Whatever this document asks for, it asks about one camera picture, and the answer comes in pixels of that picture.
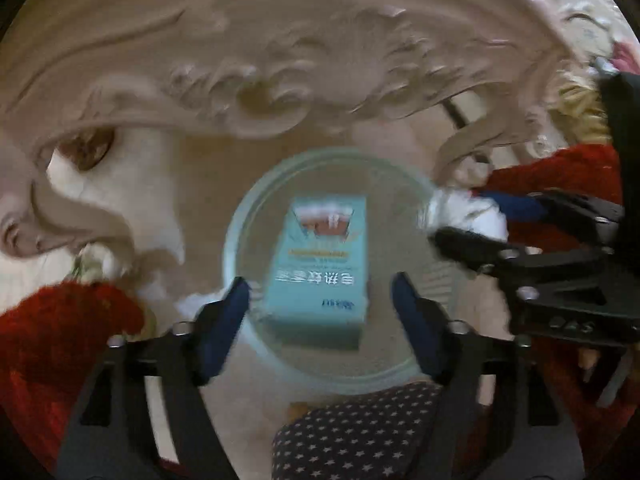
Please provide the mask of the red knit sleeve left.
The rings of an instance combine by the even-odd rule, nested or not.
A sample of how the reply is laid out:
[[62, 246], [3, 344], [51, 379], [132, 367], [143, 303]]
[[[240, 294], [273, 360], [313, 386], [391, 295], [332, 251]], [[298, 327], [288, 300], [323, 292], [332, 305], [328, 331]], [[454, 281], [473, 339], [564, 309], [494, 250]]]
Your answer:
[[107, 283], [46, 286], [2, 313], [1, 408], [47, 471], [108, 338], [144, 326], [138, 304]]

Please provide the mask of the star patterned dark cloth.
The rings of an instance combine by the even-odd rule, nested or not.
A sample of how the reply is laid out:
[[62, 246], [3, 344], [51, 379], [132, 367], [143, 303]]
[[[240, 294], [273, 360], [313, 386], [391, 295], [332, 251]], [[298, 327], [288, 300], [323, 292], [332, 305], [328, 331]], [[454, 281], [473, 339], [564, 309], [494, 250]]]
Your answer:
[[439, 395], [420, 380], [315, 408], [274, 436], [271, 477], [400, 479], [431, 432]]

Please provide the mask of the teal cardboard box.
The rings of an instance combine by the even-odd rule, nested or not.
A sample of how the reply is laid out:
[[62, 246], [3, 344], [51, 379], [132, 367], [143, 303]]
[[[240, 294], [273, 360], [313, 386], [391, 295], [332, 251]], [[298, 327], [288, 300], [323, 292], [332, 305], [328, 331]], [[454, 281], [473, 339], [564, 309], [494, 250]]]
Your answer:
[[367, 199], [292, 200], [259, 308], [281, 344], [356, 351], [369, 307]]

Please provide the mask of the carved beige coffee table frame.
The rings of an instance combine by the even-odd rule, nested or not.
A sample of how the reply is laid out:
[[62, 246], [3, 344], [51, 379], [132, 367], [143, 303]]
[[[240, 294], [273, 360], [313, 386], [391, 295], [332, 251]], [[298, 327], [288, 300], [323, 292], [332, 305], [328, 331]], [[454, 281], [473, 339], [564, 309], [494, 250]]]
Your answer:
[[1, 253], [220, 280], [242, 195], [356, 146], [446, 180], [540, 138], [584, 52], [558, 0], [23, 0], [1, 39]]

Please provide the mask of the white tissue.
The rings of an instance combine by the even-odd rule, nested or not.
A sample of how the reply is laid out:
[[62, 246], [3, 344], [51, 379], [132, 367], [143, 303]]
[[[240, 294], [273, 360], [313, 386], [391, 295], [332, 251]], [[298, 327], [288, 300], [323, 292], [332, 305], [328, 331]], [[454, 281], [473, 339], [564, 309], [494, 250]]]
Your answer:
[[454, 228], [492, 240], [508, 240], [506, 216], [491, 198], [478, 197], [469, 190], [438, 188], [428, 204], [426, 232]]

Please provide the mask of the clear round trash bin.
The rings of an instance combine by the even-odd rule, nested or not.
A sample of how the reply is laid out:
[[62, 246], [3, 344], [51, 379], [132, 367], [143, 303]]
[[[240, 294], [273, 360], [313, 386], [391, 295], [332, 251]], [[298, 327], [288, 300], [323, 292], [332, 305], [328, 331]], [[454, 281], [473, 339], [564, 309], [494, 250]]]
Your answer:
[[322, 148], [267, 172], [235, 211], [225, 278], [254, 296], [243, 339], [288, 382], [360, 394], [420, 373], [390, 298], [400, 272], [452, 310], [460, 273], [427, 240], [435, 187], [353, 148]]

